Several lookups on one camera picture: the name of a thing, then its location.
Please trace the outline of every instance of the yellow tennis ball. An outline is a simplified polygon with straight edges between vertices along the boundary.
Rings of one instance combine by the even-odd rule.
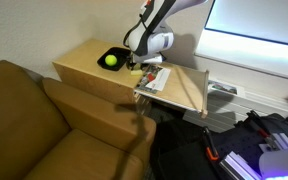
[[[117,63],[117,58],[114,56],[114,55],[107,55],[105,57],[105,63],[108,65],[108,66],[115,66],[116,63]]]

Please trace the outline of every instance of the white wall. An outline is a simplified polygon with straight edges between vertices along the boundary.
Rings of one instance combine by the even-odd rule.
[[[143,0],[0,0],[0,59],[56,77],[51,61],[94,37],[122,43],[138,21]],[[288,100],[288,80],[193,55],[212,0],[169,17],[175,43],[170,62],[210,70],[248,91]]]

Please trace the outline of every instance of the floor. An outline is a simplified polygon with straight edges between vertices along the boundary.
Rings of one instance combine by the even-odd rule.
[[[152,103],[149,117],[157,123],[151,150],[150,167],[143,180],[162,180],[157,159],[163,153],[201,139],[201,127],[184,121],[183,112]]]

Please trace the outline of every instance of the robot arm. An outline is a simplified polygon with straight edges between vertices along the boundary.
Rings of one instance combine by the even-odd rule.
[[[172,29],[165,20],[172,14],[207,0],[147,0],[139,22],[126,34],[124,45],[133,53],[134,63],[161,63],[160,51],[174,41]]]

